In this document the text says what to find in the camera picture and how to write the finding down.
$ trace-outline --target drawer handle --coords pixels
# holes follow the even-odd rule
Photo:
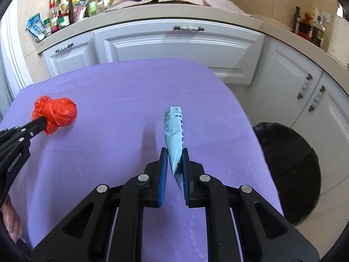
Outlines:
[[[312,79],[313,79],[313,76],[311,74],[308,74],[307,77],[305,78],[305,81],[304,81],[303,85],[301,86],[301,90],[299,91],[299,93],[297,95],[297,99],[298,100],[303,98],[303,93],[304,93],[305,90],[307,90],[309,81],[312,80]]]
[[[64,51],[64,50],[66,50],[66,49],[69,49],[69,48],[73,47],[73,45],[74,45],[74,43],[70,43],[70,44],[68,44],[66,47],[62,47],[62,48],[56,49],[55,52],[58,53],[58,52]]]
[[[313,103],[308,109],[309,112],[312,112],[315,110],[315,106],[320,102],[322,96],[324,95],[324,92],[326,91],[326,88],[322,85],[319,91],[320,93],[316,94],[316,96],[314,97]]]
[[[180,26],[180,25],[176,25],[173,30],[185,30],[185,31],[204,31],[205,28],[202,27],[192,27],[192,26]]]

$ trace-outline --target crumpled red plastic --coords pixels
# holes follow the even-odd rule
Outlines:
[[[53,100],[49,96],[39,97],[34,106],[31,119],[41,116],[47,118],[46,135],[54,133],[58,127],[69,126],[76,119],[76,104],[70,99],[58,98]]]

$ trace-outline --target wall socket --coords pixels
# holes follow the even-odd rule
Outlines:
[[[328,24],[330,23],[331,15],[329,13],[326,13],[326,12],[322,11],[321,17],[323,18],[324,22],[327,22]]]

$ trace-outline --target seasoning packet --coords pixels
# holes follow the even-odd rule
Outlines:
[[[34,16],[32,16],[28,20],[26,29],[39,42],[42,41],[45,38],[45,26],[44,26],[44,23],[41,21],[39,13],[37,13]]]
[[[169,154],[172,175],[179,189],[183,190],[182,168],[179,165],[184,147],[182,109],[169,107],[165,112],[165,142]]]

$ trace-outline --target table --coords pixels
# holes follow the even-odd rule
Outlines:
[[[282,212],[259,142],[233,93],[186,59],[100,64],[20,91],[0,129],[30,121],[35,100],[68,97],[73,125],[31,140],[10,195],[33,247],[99,184],[122,185],[158,160],[164,113],[180,106],[192,161],[225,185],[251,185]],[[204,209],[188,209],[168,168],[164,205],[144,210],[144,261],[206,261]]]

